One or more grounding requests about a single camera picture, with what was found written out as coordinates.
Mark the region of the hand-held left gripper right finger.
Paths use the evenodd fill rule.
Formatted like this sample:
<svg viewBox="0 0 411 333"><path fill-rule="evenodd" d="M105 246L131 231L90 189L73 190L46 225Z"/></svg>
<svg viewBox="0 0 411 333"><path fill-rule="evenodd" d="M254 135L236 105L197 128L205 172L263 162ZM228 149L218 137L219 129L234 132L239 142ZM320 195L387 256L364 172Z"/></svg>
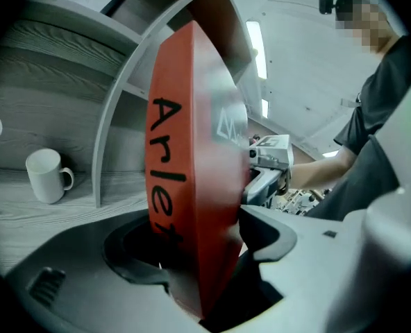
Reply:
<svg viewBox="0 0 411 333"><path fill-rule="evenodd" d="M261 278L283 299L239 325L239 332L361 332L368 326L369 315L356 311L346 291L362 252L364 210L339 222L253 205L241 209L277 230L285 225L296 243L282 257L266 248L254 252Z"/></svg>

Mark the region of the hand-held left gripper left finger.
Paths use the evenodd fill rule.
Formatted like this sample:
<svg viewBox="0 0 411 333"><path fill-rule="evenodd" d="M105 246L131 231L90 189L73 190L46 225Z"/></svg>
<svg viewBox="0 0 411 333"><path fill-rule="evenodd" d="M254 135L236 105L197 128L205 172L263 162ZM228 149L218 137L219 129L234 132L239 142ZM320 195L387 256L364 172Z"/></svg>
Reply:
<svg viewBox="0 0 411 333"><path fill-rule="evenodd" d="M53 332L161 332L173 312L147 210L65 230L6 279Z"/></svg>

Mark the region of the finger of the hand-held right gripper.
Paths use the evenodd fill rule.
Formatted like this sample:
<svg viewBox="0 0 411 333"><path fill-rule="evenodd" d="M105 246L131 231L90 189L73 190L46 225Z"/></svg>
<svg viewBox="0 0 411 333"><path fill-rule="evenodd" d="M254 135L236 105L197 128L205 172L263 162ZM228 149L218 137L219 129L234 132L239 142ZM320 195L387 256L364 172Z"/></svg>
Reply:
<svg viewBox="0 0 411 333"><path fill-rule="evenodd" d="M285 172L278 169L255 167L250 169L251 181L244 188L242 205L271 205Z"/></svg>

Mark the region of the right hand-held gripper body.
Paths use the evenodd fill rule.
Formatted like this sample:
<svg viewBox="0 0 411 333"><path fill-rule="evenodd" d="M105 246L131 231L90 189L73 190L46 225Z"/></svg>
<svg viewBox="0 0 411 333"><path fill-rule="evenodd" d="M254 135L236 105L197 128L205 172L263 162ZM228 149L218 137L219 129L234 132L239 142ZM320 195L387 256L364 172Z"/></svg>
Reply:
<svg viewBox="0 0 411 333"><path fill-rule="evenodd" d="M268 135L249 147L250 164L268 169L289 169L294 163L289 135Z"/></svg>

